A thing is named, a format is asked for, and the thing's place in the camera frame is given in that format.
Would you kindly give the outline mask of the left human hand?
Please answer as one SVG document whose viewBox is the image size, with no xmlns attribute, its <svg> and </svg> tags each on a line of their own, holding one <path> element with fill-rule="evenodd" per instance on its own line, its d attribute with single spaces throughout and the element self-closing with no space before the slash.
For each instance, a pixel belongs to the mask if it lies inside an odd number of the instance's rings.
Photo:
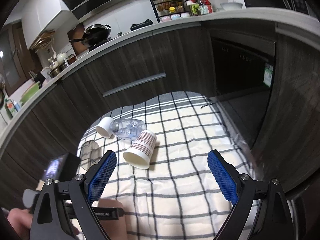
<svg viewBox="0 0 320 240">
<path fill-rule="evenodd" d="M 11 209 L 7 220 L 21 239 L 29 239 L 33 215 L 28 209 Z"/>
</svg>

